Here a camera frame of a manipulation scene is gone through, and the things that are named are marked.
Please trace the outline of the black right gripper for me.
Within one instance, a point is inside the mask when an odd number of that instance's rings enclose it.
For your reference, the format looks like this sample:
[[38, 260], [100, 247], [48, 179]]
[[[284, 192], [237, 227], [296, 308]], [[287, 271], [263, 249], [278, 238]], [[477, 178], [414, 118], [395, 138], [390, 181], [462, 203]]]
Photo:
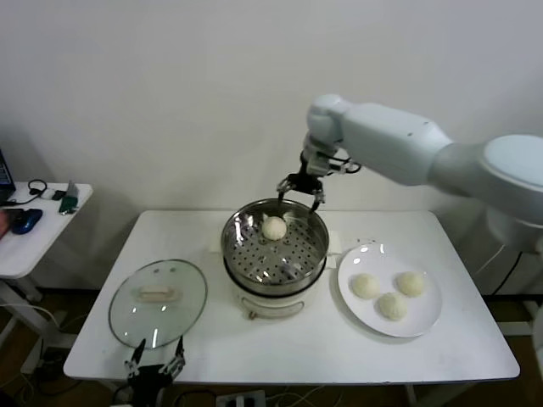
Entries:
[[295, 191], [310, 194], [313, 197], [311, 212], [316, 212], [326, 202], [326, 195], [322, 185], [323, 175], [316, 175], [309, 171], [308, 160], [303, 154], [299, 157], [299, 163], [299, 170], [296, 173], [287, 175], [277, 185], [277, 207], [282, 206], [288, 192]]

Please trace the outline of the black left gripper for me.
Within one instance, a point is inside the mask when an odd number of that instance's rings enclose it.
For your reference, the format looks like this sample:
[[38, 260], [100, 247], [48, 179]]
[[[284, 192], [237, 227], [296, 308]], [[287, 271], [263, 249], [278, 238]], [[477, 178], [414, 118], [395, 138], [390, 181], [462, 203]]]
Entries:
[[171, 374], [179, 374], [186, 364], [184, 357], [183, 336], [179, 337], [174, 357], [164, 365], [148, 365], [138, 368], [145, 350], [143, 339], [125, 361], [128, 373], [127, 384], [132, 390], [130, 404], [134, 407], [155, 406], [163, 389], [172, 384]]

